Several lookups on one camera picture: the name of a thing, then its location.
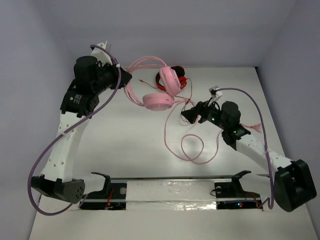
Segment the pink headphones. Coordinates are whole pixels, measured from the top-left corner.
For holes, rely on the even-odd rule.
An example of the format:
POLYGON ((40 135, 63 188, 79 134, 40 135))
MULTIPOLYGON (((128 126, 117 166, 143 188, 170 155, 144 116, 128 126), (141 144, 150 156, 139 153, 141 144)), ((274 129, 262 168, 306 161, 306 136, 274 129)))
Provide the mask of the pink headphones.
POLYGON ((156 56, 143 56, 135 60, 126 69, 132 74, 139 69, 159 67, 159 76, 163 82, 166 92, 154 92, 143 96, 142 101, 134 94, 131 83, 128 82, 124 87, 124 93, 134 104, 144 107, 151 111, 165 111, 170 109, 175 103, 175 96, 181 91, 181 84, 176 71, 168 66, 162 59, 156 56))

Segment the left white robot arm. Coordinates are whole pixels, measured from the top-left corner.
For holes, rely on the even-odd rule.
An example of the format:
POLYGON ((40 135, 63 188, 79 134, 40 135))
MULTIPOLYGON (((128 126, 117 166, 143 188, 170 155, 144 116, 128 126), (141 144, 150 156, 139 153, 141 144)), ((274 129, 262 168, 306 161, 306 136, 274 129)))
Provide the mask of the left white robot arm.
POLYGON ((100 197, 111 193, 109 176, 92 172, 87 177, 74 178, 73 168, 89 120, 105 107, 99 104, 100 94, 108 89, 117 92, 132 75, 114 61, 102 63, 94 56, 79 57, 73 72, 74 79, 60 106, 56 139, 47 147, 51 153, 40 175, 29 177, 28 188, 46 197, 77 204, 88 193, 95 192, 100 197))

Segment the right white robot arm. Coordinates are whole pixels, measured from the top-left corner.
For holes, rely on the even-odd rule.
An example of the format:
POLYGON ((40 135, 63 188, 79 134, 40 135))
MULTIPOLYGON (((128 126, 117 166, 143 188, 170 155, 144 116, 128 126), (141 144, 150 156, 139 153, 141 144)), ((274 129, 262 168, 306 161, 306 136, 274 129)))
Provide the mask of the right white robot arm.
POLYGON ((247 156, 268 172, 268 178, 259 175, 248 177, 250 171, 243 171, 232 177, 231 192, 238 197, 249 191, 248 181, 253 180, 258 194, 262 193, 263 184, 267 184, 265 196, 286 212, 316 198, 317 190, 308 164, 299 159, 291 160, 261 143, 241 123, 241 112, 236 103, 226 101, 217 107, 209 101, 198 102, 196 106, 184 110, 181 115, 194 124, 210 122, 222 130, 224 142, 235 151, 247 156))

